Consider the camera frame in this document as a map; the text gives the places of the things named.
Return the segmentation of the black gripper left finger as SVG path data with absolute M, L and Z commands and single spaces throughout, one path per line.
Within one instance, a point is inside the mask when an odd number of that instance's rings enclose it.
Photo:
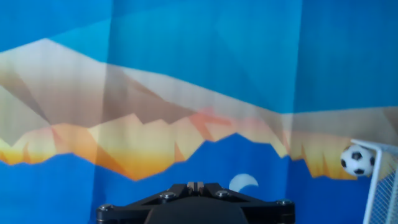
M 144 223 L 150 211 L 176 200 L 197 195 L 197 183 L 173 184 L 169 189 L 126 206 L 100 205 L 96 209 L 96 224 Z

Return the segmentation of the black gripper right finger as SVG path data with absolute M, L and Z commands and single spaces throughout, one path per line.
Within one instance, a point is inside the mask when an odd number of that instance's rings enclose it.
M 274 202 L 265 202 L 226 189 L 217 183 L 204 184 L 203 182 L 196 183 L 196 195 L 237 205 L 249 223 L 295 223 L 295 204 L 285 198 Z

